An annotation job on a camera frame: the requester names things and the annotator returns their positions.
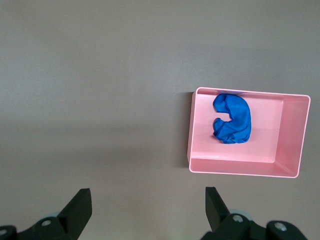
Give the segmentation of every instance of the blue cloth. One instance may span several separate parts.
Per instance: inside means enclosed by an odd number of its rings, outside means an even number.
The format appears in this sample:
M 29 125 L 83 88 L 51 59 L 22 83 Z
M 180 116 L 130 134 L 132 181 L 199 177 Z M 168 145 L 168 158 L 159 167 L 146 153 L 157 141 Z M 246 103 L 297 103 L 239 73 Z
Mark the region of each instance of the blue cloth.
M 213 135 L 224 144 L 241 144 L 250 138 L 251 115 L 247 102 L 233 94 L 219 94 L 213 101 L 215 110 L 230 115 L 231 121 L 215 119 Z

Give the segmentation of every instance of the pink bin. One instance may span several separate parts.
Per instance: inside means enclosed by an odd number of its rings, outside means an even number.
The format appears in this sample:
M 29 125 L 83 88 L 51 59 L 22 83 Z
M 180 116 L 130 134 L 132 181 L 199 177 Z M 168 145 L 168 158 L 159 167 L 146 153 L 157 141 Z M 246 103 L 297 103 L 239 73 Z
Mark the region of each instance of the pink bin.
M 239 95 L 248 103 L 252 123 L 248 142 L 223 144 L 213 136 L 216 118 L 230 120 L 227 113 L 218 113 L 213 107 L 222 93 Z M 310 101 L 307 95 L 199 87 L 192 96 L 190 171 L 296 178 Z

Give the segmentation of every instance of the gray table surface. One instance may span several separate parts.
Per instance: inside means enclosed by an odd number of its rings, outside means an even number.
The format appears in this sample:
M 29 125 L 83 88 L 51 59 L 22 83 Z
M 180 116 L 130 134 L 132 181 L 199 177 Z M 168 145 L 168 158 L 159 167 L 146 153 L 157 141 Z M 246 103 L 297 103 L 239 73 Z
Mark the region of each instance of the gray table surface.
M 198 240 L 215 186 L 319 239 L 319 45 L 319 1 L 0 0 L 0 225 L 90 188 L 81 240 Z M 298 178 L 191 173 L 198 87 L 309 95 Z

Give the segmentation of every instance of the screw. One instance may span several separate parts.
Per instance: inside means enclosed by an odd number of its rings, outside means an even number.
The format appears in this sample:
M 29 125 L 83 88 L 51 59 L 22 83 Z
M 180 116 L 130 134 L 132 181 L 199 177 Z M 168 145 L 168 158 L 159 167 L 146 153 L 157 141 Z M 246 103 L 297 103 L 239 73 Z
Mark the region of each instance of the screw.
M 232 219 L 238 223 L 242 223 L 244 221 L 244 219 L 240 215 L 233 215 Z
M 0 236 L 5 235 L 7 232 L 8 232 L 7 229 L 0 230 Z
M 48 226 L 48 225 L 50 225 L 51 224 L 51 220 L 45 220 L 45 221 L 43 221 L 42 223 L 41 223 L 41 226 L 42 227 L 45 227 L 45 226 Z
M 280 231 L 282 231 L 282 232 L 287 231 L 287 227 L 286 227 L 283 223 L 281 223 L 281 222 L 276 222 L 276 223 L 274 224 L 274 226 L 275 226 L 276 229 L 278 229 L 278 230 L 280 230 Z

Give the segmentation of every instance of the silver bolt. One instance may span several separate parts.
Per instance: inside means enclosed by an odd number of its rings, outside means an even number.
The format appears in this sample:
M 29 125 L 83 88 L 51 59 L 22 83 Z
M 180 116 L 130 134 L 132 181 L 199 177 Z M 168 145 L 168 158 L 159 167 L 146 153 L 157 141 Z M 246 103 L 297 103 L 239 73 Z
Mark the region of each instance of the silver bolt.
M 281 222 L 276 222 L 276 223 L 274 224 L 274 226 L 275 226 L 276 229 L 278 229 L 278 230 L 280 230 L 280 231 L 282 231 L 282 232 L 287 231 L 287 227 L 286 227 L 283 223 L 281 223 Z
M 41 226 L 42 227 L 45 227 L 45 226 L 48 226 L 48 225 L 50 225 L 51 224 L 51 220 L 45 220 L 45 221 L 43 221 L 42 223 L 41 223 Z
M 244 219 L 240 215 L 233 215 L 232 219 L 238 223 L 242 223 L 244 221 Z
M 0 230 L 0 236 L 5 235 L 7 232 L 8 232 L 7 229 Z

